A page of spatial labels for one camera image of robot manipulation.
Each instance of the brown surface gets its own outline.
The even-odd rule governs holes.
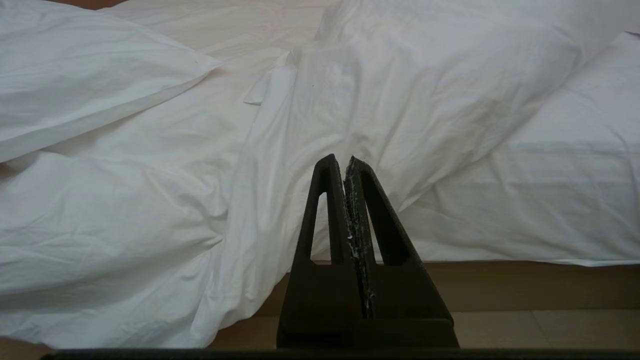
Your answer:
[[[640,266],[586,268],[526,261],[429,263],[450,311],[640,309]],[[288,275],[258,315],[280,314]]]
[[[110,8],[126,0],[48,0],[55,3],[63,3],[78,6],[89,10],[98,10],[102,8]]]
[[[463,348],[640,350],[640,310],[451,313]],[[277,316],[254,316],[222,329],[209,348],[275,348]]]
[[[52,352],[44,345],[0,338],[0,360],[36,360]]]

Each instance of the tile floor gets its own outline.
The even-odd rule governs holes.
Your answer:
[[[640,310],[452,313],[466,348],[580,348],[640,351]],[[277,316],[254,316],[218,333],[210,348],[275,348]]]

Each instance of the white pillow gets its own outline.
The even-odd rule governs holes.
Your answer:
[[[110,15],[0,0],[0,162],[171,99],[219,65]]]

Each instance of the bed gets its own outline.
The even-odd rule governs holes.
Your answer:
[[[254,132],[273,103],[263,93],[273,96],[287,54],[313,41],[331,3],[128,0],[100,10],[224,65],[170,100],[0,165],[0,195],[14,205],[2,221],[29,224],[0,239],[0,335],[202,347],[260,308],[290,267],[310,178],[270,152],[259,164],[247,154],[260,150]],[[640,263],[638,56],[640,39],[619,35],[486,157],[395,203],[422,260]],[[254,179],[239,163],[273,171]],[[299,181],[277,188],[276,175]],[[273,204],[297,215],[262,215]],[[67,238],[40,241],[52,228]],[[316,229],[314,259],[329,260],[322,215]]]

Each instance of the wrinkled fabric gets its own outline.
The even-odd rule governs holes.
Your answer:
[[[343,169],[350,156],[368,162],[403,211],[525,124],[634,23],[638,6],[345,1],[327,9],[316,42],[273,69],[241,151],[222,245],[235,256],[222,259],[215,294],[232,283],[243,296],[229,299],[223,325],[250,316],[288,270],[318,159],[334,153]],[[318,222],[316,251],[326,233]]]
[[[640,262],[638,58],[640,38],[619,35],[487,157],[400,212],[420,257]]]
[[[323,5],[130,0],[103,10],[225,63],[169,101],[0,164],[0,336],[54,348],[213,340],[227,311],[211,297],[231,179],[259,109],[243,97],[313,39]],[[238,296],[232,288],[218,295]]]
[[[220,61],[103,13],[0,1],[0,163],[171,99]]]

